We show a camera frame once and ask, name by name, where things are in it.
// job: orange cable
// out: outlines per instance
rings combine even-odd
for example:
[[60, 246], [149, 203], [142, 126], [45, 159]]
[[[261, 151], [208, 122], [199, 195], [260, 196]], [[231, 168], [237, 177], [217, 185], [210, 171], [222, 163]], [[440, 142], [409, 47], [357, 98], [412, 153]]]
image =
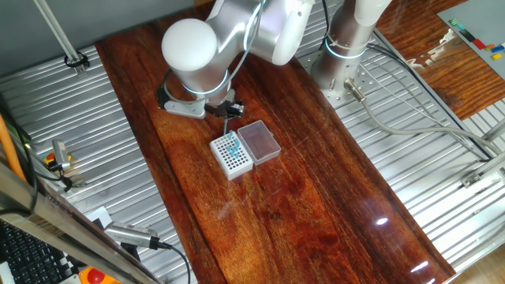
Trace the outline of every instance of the orange cable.
[[0, 115], [0, 142], [2, 142], [3, 148], [6, 151], [7, 160], [9, 161], [10, 169], [24, 182], [26, 178], [24, 177], [23, 170], [21, 169], [21, 164], [17, 158], [16, 148], [14, 148], [13, 140], [9, 135], [9, 130], [7, 129], [6, 122]]

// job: wooden table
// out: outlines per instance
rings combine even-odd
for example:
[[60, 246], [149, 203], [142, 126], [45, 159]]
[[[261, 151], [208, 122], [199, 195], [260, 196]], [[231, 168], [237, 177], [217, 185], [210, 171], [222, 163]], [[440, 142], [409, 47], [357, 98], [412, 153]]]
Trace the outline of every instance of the wooden table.
[[393, 0], [377, 25], [462, 120], [505, 98], [505, 81], [436, 15], [464, 1]]
[[[261, 119], [282, 150], [233, 181], [208, 145], [222, 120], [158, 108], [163, 33], [209, 12], [201, 6], [96, 44], [199, 282], [441, 283], [453, 275], [297, 61], [275, 67], [249, 56], [234, 80], [246, 109], [231, 129]], [[169, 86], [183, 91], [174, 77]]]

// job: transparent lid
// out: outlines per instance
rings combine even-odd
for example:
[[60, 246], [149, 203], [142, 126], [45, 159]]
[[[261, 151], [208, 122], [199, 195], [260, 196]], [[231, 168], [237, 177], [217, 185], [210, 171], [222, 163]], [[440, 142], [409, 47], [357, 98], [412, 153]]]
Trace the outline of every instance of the transparent lid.
[[238, 130], [238, 138], [251, 155], [255, 165], [279, 155], [281, 148], [263, 121], [259, 120]]

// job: keyboard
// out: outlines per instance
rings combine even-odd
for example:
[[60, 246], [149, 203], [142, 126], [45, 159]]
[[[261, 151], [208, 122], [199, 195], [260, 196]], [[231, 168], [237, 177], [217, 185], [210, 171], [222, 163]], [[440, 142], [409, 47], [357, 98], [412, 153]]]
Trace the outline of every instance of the keyboard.
[[62, 251], [0, 221], [0, 263], [7, 261], [16, 284], [60, 283], [73, 274], [62, 259]]

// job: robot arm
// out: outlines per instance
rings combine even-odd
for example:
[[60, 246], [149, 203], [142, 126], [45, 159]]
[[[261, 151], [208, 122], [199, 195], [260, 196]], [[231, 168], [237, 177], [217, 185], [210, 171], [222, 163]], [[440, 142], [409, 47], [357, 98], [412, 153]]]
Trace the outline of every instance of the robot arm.
[[218, 0], [206, 21], [185, 19], [170, 26], [163, 57], [196, 102], [169, 101], [165, 109], [194, 118], [204, 117], [203, 108], [223, 118], [241, 116], [230, 91], [229, 65], [246, 50], [286, 64], [300, 45], [312, 5], [313, 0], [264, 0], [263, 5]]
[[[376, 22], [390, 2], [344, 1], [331, 22], [329, 42], [312, 67], [311, 75], [322, 89], [341, 91], [343, 82], [354, 78]], [[275, 65], [286, 64], [300, 45], [313, 4], [313, 0], [217, 0], [206, 21], [173, 24], [163, 37], [163, 57], [196, 101], [172, 98], [164, 108], [192, 118], [204, 118], [205, 111], [221, 118], [241, 117], [243, 106], [230, 90], [236, 73], [228, 71], [231, 62], [245, 51], [244, 56], [250, 52]]]

